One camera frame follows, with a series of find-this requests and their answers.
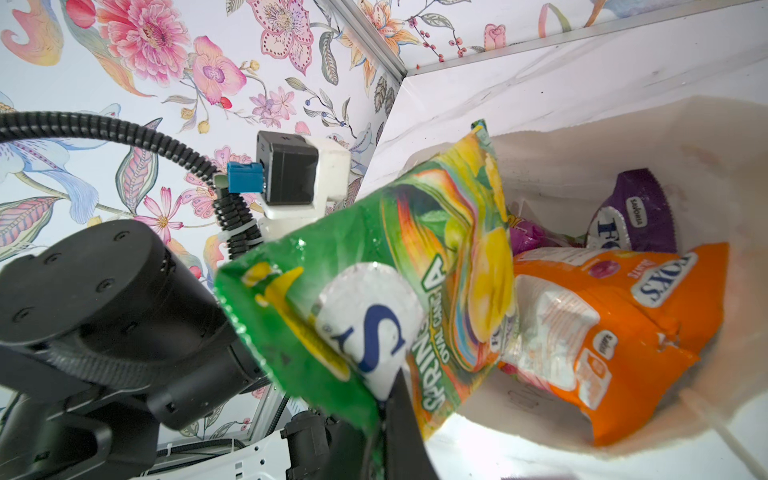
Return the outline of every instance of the brand logo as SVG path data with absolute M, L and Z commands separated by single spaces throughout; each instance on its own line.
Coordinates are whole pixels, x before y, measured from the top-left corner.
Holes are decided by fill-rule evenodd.
M 602 207 L 589 226 L 587 248 L 632 250 L 624 215 L 613 207 Z
M 648 225 L 648 215 L 645 213 L 645 205 L 640 197 L 627 198 L 627 213 L 632 227 L 642 228 Z
M 619 339 L 616 338 L 614 333 L 610 330 L 603 330 L 602 332 L 595 335 L 594 339 L 592 340 L 592 346 L 594 349 L 606 360 L 614 358 L 614 351 L 616 350 L 616 345 L 618 343 Z
M 689 252 L 681 258 L 646 270 L 640 281 L 632 286 L 632 296 L 640 305 L 649 308 L 661 306 L 698 260 L 698 255 Z
M 408 281 L 390 265 L 357 263 L 323 288 L 313 311 L 319 336 L 386 400 L 426 318 Z

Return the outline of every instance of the orange snack bag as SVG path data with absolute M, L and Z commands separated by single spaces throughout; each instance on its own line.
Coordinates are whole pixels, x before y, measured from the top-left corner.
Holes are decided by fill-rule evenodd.
M 519 331 L 502 369 L 578 406 L 595 445 L 630 435 L 723 322 L 728 244 L 515 256 Z

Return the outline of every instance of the purple snack bag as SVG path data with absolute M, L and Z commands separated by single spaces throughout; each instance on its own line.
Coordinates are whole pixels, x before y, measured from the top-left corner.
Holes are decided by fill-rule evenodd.
M 614 192 L 592 217 L 587 248 L 677 253 L 672 212 L 650 170 L 618 174 Z

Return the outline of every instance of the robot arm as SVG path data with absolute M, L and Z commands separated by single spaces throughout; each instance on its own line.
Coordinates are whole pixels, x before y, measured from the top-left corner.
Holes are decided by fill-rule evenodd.
M 186 145 L 116 118 L 0 115 L 0 143 L 40 137 L 117 141 L 187 168 L 216 189 L 231 259 L 264 241 L 261 230 L 279 238 L 346 195 L 349 152 L 324 138 L 260 132 L 258 163 L 227 179 Z M 261 195 L 261 230 L 244 192 Z M 0 422 L 2 480 L 139 475 L 155 462 L 161 423 L 181 429 L 269 382 L 213 296 L 134 220 L 89 227 L 0 270 L 0 365 L 0 384 L 18 392 Z M 402 376 L 382 408 L 384 425 L 388 478 L 418 470 L 413 478 L 436 478 Z M 331 466 L 321 478 L 366 471 L 372 440 L 347 427 L 324 437 L 328 455 L 317 465 Z M 286 433 L 289 445 L 299 432 Z

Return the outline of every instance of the floral wallpaper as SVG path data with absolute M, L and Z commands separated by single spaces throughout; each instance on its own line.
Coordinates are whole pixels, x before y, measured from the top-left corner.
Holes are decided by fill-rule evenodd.
M 321 0 L 9 0 L 0 2 L 0 41 L 0 114 L 120 117 L 178 138 L 222 172 L 252 161 L 259 129 L 332 138 L 353 167 L 347 199 L 329 210 L 354 201 L 396 95 Z M 138 148 L 0 144 L 0 268 L 80 229 L 133 218 L 210 286 L 226 254 L 214 198 Z M 0 389 L 0 409 L 7 397 Z M 238 396 L 160 441 L 243 438 L 259 401 L 258 392 Z
M 358 0 L 357 5 L 406 67 L 418 69 L 691 1 Z M 360 63 L 353 54 L 353 65 Z M 372 75 L 366 71 L 367 84 Z

